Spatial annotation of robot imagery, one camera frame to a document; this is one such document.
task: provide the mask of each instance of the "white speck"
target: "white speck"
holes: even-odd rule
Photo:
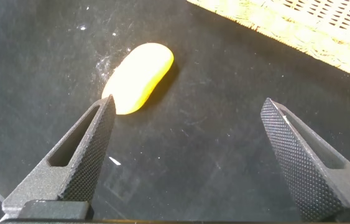
[[[118,162],[116,159],[112,158],[111,156],[109,157],[113,163],[115,163],[117,166],[121,165],[120,162]]]
[[[95,68],[99,77],[106,82],[109,78],[109,71],[111,70],[111,56],[102,57]]]
[[[86,30],[86,26],[85,25],[79,25],[76,28],[80,29],[80,30]]]
[[[184,130],[182,130],[182,132],[185,134],[185,136],[187,136],[188,137],[188,134],[184,131]]]

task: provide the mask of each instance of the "scratch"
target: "scratch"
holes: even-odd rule
[[[124,214],[122,214],[120,211],[118,211],[114,206],[112,206],[108,201],[104,201],[106,204],[108,204],[108,206],[110,206],[116,213],[118,213],[118,215],[120,217],[122,217],[123,219],[126,219],[126,216]]]
[[[127,27],[127,29],[129,30],[133,25],[133,21],[131,22],[131,24]]]
[[[207,116],[205,116],[203,119],[201,119],[201,120],[199,120],[199,121],[194,121],[194,122],[185,122],[185,124],[187,124],[187,125],[196,125],[196,124],[200,124],[200,123],[202,123],[204,120],[206,120],[208,117]]]
[[[182,130],[182,132],[185,133],[185,135],[186,135],[187,137],[189,137],[188,134],[187,134],[184,130]]]
[[[185,110],[182,110],[182,109],[180,109],[179,112],[181,112],[182,114],[187,115],[187,116],[190,115],[189,112],[187,112],[187,111],[185,111]]]

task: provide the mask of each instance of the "knurled surface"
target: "knurled surface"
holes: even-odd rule
[[[113,118],[110,116],[115,115],[111,105],[106,103],[101,107],[103,113],[97,120],[96,130],[94,133],[85,134],[92,134],[92,138],[86,143],[84,154],[80,155],[82,159],[73,165],[67,184],[59,194],[61,200],[90,202],[93,198],[113,126]]]
[[[341,201],[327,185],[271,100],[266,100],[260,115],[303,221],[320,221],[342,211]]]

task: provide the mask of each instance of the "woven basket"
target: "woven basket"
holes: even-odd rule
[[[188,0],[350,73],[350,0]]]

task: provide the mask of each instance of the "yellow foam piece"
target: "yellow foam piece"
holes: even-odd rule
[[[173,63],[173,53],[164,45],[142,44],[115,69],[102,98],[112,95],[117,114],[137,111]]]

